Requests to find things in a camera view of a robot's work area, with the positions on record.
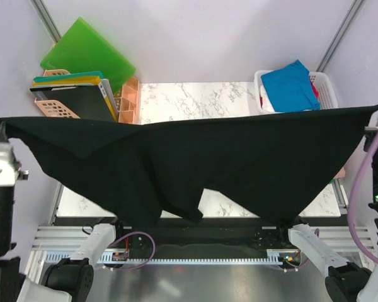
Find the black t shirt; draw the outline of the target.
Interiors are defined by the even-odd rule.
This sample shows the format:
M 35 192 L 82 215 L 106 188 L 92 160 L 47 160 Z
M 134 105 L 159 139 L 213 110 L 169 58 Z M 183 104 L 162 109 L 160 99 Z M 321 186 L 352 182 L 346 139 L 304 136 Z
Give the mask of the black t shirt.
M 329 184 L 378 106 L 146 125 L 7 117 L 6 134 L 46 175 L 133 227 L 162 211 L 198 223 L 204 189 L 270 222 L 292 220 Z

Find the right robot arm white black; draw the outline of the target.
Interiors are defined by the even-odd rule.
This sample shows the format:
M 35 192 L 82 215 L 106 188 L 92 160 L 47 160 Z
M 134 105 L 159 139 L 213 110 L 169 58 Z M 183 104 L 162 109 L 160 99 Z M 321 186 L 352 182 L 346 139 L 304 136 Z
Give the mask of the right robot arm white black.
M 365 129 L 365 137 L 366 154 L 348 199 L 347 222 L 353 241 L 374 262 L 374 270 L 359 267 L 338 255 L 308 225 L 284 226 L 276 231 L 275 237 L 280 246 L 288 248 L 295 245 L 319 269 L 325 278 L 325 287 L 332 301 L 378 301 L 378 254 L 374 255 L 365 248 L 357 235 L 354 219 L 358 189 L 368 167 L 372 168 L 373 179 L 373 197 L 369 208 L 378 213 L 378 120 L 375 127 Z M 378 236 L 378 218 L 374 222 Z

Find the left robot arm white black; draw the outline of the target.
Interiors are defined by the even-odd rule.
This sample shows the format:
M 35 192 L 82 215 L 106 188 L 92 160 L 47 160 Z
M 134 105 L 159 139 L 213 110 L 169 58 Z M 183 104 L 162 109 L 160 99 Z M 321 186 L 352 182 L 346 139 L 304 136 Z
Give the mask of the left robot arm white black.
M 20 272 L 19 257 L 2 257 L 16 247 L 12 242 L 14 187 L 26 180 L 0 121 L 0 301 L 86 301 L 94 279 L 94 266 L 110 245 L 120 247 L 125 231 L 109 223 L 100 223 L 69 257 L 51 265 L 40 284 Z

